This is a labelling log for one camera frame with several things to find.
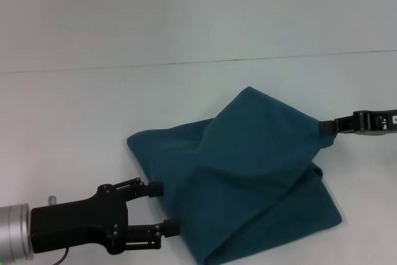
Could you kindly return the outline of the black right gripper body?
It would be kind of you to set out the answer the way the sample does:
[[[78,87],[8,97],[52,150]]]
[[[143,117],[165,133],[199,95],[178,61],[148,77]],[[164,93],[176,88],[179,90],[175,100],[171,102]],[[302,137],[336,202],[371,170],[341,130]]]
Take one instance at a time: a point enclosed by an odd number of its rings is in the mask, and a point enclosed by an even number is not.
[[[353,116],[355,134],[376,136],[396,133],[396,110],[362,110],[354,112]]]

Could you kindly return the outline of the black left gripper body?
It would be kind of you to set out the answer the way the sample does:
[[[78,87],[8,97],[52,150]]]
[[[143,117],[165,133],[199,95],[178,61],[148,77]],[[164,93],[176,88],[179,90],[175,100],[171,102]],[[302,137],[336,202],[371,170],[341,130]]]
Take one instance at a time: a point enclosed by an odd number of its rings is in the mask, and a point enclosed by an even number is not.
[[[128,210],[121,192],[107,184],[90,198],[31,210],[34,253],[95,243],[109,254],[126,250]]]

